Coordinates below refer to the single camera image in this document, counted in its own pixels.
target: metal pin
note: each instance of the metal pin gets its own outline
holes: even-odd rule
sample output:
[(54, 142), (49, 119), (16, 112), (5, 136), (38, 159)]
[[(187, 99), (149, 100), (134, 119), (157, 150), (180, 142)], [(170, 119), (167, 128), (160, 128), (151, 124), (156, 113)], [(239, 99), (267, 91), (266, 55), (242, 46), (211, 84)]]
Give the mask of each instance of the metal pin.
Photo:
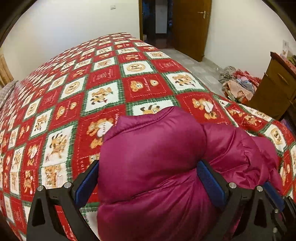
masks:
[(257, 191), (258, 191), (258, 192), (262, 192), (262, 191), (263, 191), (263, 187), (261, 187), (261, 186), (257, 186)]
[(69, 188), (71, 186), (72, 186), (72, 183), (70, 183), (70, 182), (67, 182), (67, 183), (64, 184), (64, 188)]
[(237, 185), (235, 183), (229, 183), (229, 187), (232, 189), (235, 189), (237, 187)]
[(37, 191), (41, 192), (43, 190), (43, 186), (37, 187)]

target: magenta down jacket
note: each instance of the magenta down jacket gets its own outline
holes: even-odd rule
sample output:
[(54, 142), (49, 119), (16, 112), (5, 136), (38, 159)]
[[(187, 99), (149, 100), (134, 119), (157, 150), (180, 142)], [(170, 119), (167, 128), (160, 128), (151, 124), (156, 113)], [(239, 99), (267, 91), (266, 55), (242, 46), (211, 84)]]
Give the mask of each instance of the magenta down jacket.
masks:
[(201, 240), (219, 216), (197, 177), (201, 159), (239, 187), (254, 189), (268, 180), (282, 191), (276, 150), (265, 137), (199, 124), (178, 107), (123, 116), (101, 149), (101, 240)]

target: blue pad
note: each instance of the blue pad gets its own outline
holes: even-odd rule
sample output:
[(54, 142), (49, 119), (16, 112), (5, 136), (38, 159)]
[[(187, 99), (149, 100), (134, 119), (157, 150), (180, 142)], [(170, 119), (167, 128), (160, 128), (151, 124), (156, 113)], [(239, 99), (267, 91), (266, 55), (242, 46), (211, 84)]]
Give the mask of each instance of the blue pad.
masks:
[(216, 179), (210, 173), (206, 165), (199, 161), (196, 166), (197, 175), (204, 185), (207, 194), (210, 197), (212, 204), (218, 208), (224, 208), (226, 206), (225, 192), (222, 190)]
[(77, 208), (84, 207), (87, 204), (89, 197), (98, 183), (98, 175), (99, 162), (93, 167), (76, 191), (74, 202)]
[(282, 212), (285, 208), (285, 202), (282, 199), (281, 195), (275, 190), (275, 188), (269, 183), (266, 182), (263, 185), (265, 192), (269, 195), (269, 197), (272, 199), (272, 201), (275, 203), (276, 207), (280, 212)]

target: patterned bedspread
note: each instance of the patterned bedspread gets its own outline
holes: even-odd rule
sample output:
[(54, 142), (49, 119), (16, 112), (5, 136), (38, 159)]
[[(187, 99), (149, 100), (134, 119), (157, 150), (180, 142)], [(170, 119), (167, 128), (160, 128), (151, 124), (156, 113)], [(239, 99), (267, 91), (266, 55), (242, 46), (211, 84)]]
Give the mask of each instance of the patterned bedspread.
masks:
[[(17, 86), (0, 110), (0, 208), (16, 235), (26, 240), (36, 188), (60, 187), (85, 171), (121, 115), (154, 114), (168, 106), (180, 106), (201, 123), (234, 125), (269, 138), (281, 163), (284, 194), (296, 197), (296, 142), (285, 126), (215, 95), (168, 55), (118, 33), (52, 58)], [(95, 233), (98, 204), (95, 190), (81, 209)]]

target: white wall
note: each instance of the white wall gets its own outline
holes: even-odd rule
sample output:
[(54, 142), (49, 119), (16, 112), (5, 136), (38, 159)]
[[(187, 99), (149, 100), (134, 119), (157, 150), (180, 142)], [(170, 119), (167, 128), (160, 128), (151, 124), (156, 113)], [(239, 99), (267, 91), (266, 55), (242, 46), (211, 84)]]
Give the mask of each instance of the white wall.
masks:
[(283, 39), (296, 54), (290, 31), (262, 0), (212, 0), (205, 57), (220, 67), (231, 65), (263, 77), (270, 51), (280, 54)]
[(166, 34), (168, 24), (168, 0), (155, 0), (155, 33)]
[(2, 49), (15, 79), (64, 50), (106, 34), (140, 38), (138, 0), (38, 0), (14, 25)]

